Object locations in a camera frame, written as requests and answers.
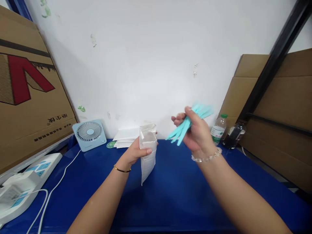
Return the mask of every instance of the white paper bag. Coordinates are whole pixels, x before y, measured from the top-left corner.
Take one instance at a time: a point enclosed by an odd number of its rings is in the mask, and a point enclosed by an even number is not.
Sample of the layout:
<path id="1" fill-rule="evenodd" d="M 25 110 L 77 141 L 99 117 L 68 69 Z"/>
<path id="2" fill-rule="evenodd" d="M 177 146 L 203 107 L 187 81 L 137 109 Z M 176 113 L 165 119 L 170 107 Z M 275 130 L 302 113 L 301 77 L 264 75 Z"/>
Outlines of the white paper bag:
<path id="1" fill-rule="evenodd" d="M 142 180 L 141 185 L 147 179 L 147 177 L 152 172 L 156 164 L 156 148 L 157 148 L 157 138 L 156 138 L 156 125 L 148 124 L 140 126 L 140 136 L 139 136 L 140 149 L 151 148 L 152 153 L 141 158 L 141 171 Z"/>

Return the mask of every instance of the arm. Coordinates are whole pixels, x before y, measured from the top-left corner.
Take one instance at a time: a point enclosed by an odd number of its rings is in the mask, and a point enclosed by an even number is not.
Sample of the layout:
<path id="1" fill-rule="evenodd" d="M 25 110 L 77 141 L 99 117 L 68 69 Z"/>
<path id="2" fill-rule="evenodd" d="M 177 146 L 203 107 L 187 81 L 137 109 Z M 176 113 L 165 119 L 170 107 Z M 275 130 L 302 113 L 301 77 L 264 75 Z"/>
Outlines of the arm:
<path id="1" fill-rule="evenodd" d="M 138 158 L 149 155 L 151 151 L 151 149 L 139 149 L 139 139 L 137 138 L 120 157 L 116 167 L 123 171 L 129 171 Z M 113 168 L 80 211 L 67 234 L 109 233 L 128 176 L 129 173 Z"/>
<path id="2" fill-rule="evenodd" d="M 191 121 L 191 131 L 183 141 L 195 158 L 213 155 L 214 146 L 207 123 L 185 108 L 185 114 L 172 117 L 175 125 L 180 125 L 187 115 Z M 291 233 L 275 210 L 226 162 L 222 155 L 208 162 L 197 163 L 221 207 L 242 233 Z"/>

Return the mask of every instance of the small desk fan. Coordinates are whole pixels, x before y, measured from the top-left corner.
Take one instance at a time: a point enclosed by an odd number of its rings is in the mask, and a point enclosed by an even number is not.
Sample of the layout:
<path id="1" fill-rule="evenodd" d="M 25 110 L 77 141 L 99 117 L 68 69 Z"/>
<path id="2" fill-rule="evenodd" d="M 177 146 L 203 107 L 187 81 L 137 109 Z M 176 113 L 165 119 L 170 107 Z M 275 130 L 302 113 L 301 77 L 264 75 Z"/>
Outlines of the small desk fan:
<path id="1" fill-rule="evenodd" d="M 104 145 L 107 140 L 100 120 L 74 124 L 72 130 L 82 152 Z"/>

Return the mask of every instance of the blue table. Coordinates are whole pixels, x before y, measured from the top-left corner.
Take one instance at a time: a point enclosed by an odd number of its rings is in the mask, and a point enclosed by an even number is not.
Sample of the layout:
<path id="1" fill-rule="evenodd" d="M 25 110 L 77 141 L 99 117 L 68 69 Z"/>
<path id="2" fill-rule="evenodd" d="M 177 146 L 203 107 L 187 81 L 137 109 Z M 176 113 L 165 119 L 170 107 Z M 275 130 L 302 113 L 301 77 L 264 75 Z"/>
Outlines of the blue table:
<path id="1" fill-rule="evenodd" d="M 51 191 L 79 150 L 76 145 L 63 156 L 44 184 L 44 189 Z M 42 233 L 66 233 L 125 150 L 108 149 L 103 145 L 86 153 L 80 152 L 51 196 Z M 277 211 L 292 231 L 310 228 L 311 206 L 238 150 L 223 149 L 223 156 Z M 25 234 L 44 196 L 40 192 L 31 206 L 0 229 L 0 233 Z M 37 233 L 38 225 L 39 221 L 32 228 L 32 233 Z M 111 231 L 236 232 L 198 166 L 191 160 L 188 148 L 184 144 L 178 147 L 164 140 L 159 140 L 155 168 L 143 186 L 140 160 L 133 165 Z"/>

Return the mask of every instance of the light blue plastic stick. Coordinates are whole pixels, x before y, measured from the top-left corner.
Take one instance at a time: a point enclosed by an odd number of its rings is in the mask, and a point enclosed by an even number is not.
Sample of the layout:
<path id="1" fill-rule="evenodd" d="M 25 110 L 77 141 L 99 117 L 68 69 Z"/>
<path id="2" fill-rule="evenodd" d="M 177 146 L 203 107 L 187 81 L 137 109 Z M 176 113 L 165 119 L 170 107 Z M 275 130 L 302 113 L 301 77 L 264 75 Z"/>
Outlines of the light blue plastic stick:
<path id="1" fill-rule="evenodd" d="M 204 106 L 204 105 L 201 105 L 199 103 L 194 103 L 192 106 L 192 110 L 196 114 L 198 114 L 198 116 L 201 119 L 204 119 L 204 118 L 208 117 L 209 115 L 213 114 L 213 110 L 212 110 L 211 106 Z M 171 141 L 171 143 L 173 143 L 179 138 L 178 143 L 177 143 L 177 145 L 179 146 L 181 144 L 186 132 L 191 127 L 191 125 L 192 125 L 192 122 L 189 119 L 189 117 L 187 116 L 185 118 L 185 120 L 183 121 L 183 123 L 180 126 L 178 126 L 171 134 L 169 134 L 169 136 L 166 138 L 166 140 L 174 137 L 174 139 L 172 139 L 172 141 Z"/>
<path id="2" fill-rule="evenodd" d="M 180 146 L 180 144 L 181 144 L 181 142 L 182 142 L 182 140 L 183 140 L 187 130 L 189 129 L 190 124 L 191 124 L 191 120 L 189 119 L 189 117 L 186 117 L 183 122 L 186 122 L 186 123 L 185 123 L 184 128 L 183 128 L 183 130 L 181 132 L 181 135 L 180 135 L 180 138 L 178 140 L 178 143 L 176 144 L 177 146 Z"/>

